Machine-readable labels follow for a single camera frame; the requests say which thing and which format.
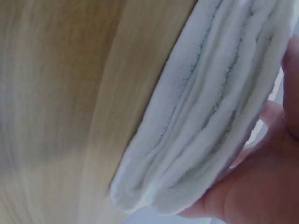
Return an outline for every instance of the terry cloth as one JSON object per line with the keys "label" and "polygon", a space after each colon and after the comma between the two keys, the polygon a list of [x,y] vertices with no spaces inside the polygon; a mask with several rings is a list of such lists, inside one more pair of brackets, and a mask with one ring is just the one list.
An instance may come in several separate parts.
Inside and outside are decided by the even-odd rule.
{"label": "terry cloth", "polygon": [[115,207],[190,207],[240,152],[269,96],[297,0],[199,0],[111,184]]}

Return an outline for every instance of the stack of towels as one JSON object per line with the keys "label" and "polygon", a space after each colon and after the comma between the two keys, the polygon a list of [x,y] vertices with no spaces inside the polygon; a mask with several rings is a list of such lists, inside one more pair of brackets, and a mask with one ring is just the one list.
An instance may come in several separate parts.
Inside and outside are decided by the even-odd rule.
{"label": "stack of towels", "polygon": [[248,140],[297,22],[297,0],[199,0],[111,184],[113,204],[195,203]]}

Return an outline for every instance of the hand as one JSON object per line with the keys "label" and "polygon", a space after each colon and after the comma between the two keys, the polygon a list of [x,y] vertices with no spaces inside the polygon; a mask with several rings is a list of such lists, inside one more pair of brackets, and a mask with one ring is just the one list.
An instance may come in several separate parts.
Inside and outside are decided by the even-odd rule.
{"label": "hand", "polygon": [[289,43],[282,67],[283,106],[268,101],[263,140],[239,155],[239,165],[183,217],[216,217],[228,224],[299,223],[299,38]]}

